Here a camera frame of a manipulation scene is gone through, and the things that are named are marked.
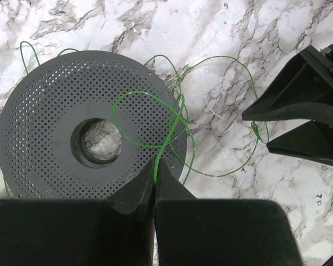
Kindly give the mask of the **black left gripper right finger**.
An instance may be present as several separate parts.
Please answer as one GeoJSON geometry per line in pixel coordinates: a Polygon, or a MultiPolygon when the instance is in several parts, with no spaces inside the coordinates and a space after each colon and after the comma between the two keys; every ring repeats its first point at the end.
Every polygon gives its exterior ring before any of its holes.
{"type": "Polygon", "coordinates": [[[282,208],[261,199],[198,199],[161,161],[155,185],[160,265],[302,265],[282,208]]]}

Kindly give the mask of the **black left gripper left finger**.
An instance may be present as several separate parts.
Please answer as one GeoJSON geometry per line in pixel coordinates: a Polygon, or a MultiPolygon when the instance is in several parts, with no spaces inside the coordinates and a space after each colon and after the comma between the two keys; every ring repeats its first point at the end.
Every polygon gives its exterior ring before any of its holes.
{"type": "Polygon", "coordinates": [[[106,199],[0,200],[0,265],[151,265],[153,170],[106,199]]]}

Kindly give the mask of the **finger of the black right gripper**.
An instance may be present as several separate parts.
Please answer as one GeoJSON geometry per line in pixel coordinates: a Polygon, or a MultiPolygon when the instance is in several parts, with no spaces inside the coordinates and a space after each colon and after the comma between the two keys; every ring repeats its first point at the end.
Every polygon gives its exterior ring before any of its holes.
{"type": "Polygon", "coordinates": [[[333,45],[312,45],[293,56],[264,93],[242,113],[243,120],[333,118],[333,45]]]}
{"type": "Polygon", "coordinates": [[[267,143],[270,153],[333,166],[333,127],[309,121],[267,143]]]}

